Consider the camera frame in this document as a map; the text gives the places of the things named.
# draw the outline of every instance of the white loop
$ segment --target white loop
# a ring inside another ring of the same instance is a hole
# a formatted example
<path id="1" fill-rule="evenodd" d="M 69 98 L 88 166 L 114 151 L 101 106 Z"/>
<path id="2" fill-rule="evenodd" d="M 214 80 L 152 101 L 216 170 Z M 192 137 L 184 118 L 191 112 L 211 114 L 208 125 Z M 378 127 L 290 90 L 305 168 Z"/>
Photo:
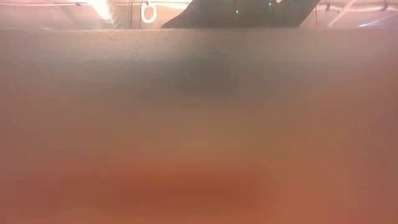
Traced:
<path id="1" fill-rule="evenodd" d="M 154 10 L 154 13 L 153 13 L 151 19 L 147 19 L 147 18 L 145 17 L 145 9 L 147 9 L 147 8 L 149 8 L 149 7 L 153 8 L 153 10 Z M 141 19 L 142 19 L 142 21 L 144 21 L 145 23 L 153 23 L 153 22 L 155 22 L 155 20 L 156 20 L 156 18 L 157 18 L 156 5 L 150 3 L 150 1 L 148 0 L 147 3 L 142 3 L 142 4 L 141 4 L 141 11 L 142 11 L 142 12 L 141 12 Z"/>

